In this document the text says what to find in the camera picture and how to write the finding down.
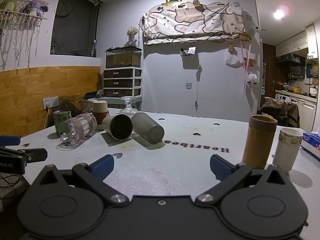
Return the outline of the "clear glass with brown sleeve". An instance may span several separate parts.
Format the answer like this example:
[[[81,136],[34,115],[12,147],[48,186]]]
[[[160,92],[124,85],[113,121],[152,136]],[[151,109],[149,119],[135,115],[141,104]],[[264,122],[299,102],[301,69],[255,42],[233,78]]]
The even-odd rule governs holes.
[[[74,145],[92,133],[96,126],[97,121],[92,113],[79,114],[60,124],[60,140],[65,145]]]

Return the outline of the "tall brown bamboo cup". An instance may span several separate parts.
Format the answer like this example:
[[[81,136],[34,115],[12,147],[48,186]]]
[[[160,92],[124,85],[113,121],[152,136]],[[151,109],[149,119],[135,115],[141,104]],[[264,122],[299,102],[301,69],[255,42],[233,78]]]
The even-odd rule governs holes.
[[[278,121],[264,115],[250,116],[242,162],[253,169],[264,169],[270,155]]]

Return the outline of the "beige brown paper cup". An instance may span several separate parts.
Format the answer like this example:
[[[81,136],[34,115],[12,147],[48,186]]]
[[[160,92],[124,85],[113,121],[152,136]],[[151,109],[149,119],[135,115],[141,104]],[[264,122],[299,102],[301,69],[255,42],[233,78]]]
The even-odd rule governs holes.
[[[104,100],[96,100],[92,102],[92,114],[97,124],[101,125],[103,120],[109,116],[107,102]]]

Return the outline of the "white patterned paper cup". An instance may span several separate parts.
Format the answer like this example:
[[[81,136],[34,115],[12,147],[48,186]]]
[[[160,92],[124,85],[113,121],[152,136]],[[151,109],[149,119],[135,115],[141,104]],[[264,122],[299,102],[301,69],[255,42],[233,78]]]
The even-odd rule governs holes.
[[[281,128],[272,164],[289,173],[295,163],[302,139],[303,133],[299,129]]]

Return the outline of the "green tin can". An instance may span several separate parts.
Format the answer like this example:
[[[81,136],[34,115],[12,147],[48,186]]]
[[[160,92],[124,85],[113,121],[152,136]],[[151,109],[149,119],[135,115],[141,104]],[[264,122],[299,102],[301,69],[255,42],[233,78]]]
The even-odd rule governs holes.
[[[62,128],[60,127],[60,124],[64,121],[70,119],[71,111],[66,109],[60,109],[53,112],[53,120],[56,130],[56,135],[59,136],[60,132],[62,131]]]

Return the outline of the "grey metal tumbler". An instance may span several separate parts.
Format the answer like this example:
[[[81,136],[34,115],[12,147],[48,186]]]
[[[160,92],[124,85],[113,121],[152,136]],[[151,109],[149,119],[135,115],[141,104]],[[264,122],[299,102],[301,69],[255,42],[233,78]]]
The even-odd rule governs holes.
[[[164,137],[164,128],[143,112],[136,113],[131,118],[133,131],[150,144],[157,144]]]

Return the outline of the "upturned clear wine glass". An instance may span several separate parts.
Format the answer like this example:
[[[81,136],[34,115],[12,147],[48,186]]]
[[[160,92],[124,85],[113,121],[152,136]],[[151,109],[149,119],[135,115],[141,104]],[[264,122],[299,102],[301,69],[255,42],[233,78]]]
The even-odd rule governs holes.
[[[135,114],[139,112],[139,110],[132,107],[131,103],[132,100],[134,100],[135,96],[123,96],[121,97],[121,100],[124,100],[126,103],[126,107],[124,109],[121,109],[119,111],[120,114],[128,115],[130,118],[132,118]]]

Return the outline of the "white sheep plush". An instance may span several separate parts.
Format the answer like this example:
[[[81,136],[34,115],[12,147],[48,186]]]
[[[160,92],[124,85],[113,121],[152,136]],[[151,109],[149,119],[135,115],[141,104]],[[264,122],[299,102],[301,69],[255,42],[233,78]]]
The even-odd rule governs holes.
[[[258,81],[257,74],[251,73],[247,76],[247,84],[256,85]]]

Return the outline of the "white hanging bag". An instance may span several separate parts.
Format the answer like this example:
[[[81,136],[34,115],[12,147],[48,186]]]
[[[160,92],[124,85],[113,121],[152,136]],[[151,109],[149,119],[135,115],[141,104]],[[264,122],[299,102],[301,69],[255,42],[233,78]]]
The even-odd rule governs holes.
[[[230,52],[226,53],[225,64],[232,68],[239,68],[242,66],[242,63],[240,62],[239,58],[234,53]]]

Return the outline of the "glass fish tank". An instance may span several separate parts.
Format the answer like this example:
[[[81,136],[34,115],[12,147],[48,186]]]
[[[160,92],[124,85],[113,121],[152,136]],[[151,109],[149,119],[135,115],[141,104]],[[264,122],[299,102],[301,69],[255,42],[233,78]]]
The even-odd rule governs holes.
[[[140,68],[142,50],[135,46],[114,47],[106,50],[106,68]]]

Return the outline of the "dark window blind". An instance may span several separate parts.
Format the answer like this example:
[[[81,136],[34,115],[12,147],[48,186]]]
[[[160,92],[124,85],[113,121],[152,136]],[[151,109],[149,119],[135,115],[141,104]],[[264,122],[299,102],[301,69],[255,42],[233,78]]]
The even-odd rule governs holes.
[[[96,57],[101,0],[59,0],[55,11],[50,53]]]

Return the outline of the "dried flower vase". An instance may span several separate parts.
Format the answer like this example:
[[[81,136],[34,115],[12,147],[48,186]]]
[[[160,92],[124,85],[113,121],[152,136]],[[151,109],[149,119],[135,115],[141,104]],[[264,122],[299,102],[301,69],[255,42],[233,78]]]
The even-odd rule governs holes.
[[[130,26],[127,29],[126,35],[128,37],[128,41],[125,43],[126,47],[136,46],[137,40],[135,36],[138,34],[138,28],[135,26]]]

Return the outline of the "white wall power socket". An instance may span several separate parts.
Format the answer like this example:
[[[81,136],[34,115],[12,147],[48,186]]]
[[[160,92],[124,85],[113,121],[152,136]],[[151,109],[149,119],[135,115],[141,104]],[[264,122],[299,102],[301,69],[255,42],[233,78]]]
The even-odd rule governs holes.
[[[42,99],[43,109],[49,109],[52,107],[57,107],[59,105],[59,97],[54,96],[51,98]]]

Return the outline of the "macrame wall hanger shelf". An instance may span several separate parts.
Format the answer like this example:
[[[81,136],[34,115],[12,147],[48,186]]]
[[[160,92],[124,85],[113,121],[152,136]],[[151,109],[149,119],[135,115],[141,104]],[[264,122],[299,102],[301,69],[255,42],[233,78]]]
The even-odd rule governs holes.
[[[41,23],[46,20],[42,17],[31,16],[19,11],[32,0],[16,0],[16,12],[1,12],[1,71],[6,70],[9,60],[14,61],[14,68],[25,59],[30,66],[31,54],[38,54]],[[42,5],[49,5],[44,0],[38,0]]]

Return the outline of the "patterned cloth on wall shelf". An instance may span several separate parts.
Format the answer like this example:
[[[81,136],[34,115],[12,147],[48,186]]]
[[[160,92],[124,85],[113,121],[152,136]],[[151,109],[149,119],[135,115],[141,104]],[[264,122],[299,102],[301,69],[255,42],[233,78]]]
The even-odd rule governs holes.
[[[140,26],[143,42],[148,46],[197,41],[221,43],[246,35],[242,8],[222,2],[160,4],[143,14]]]

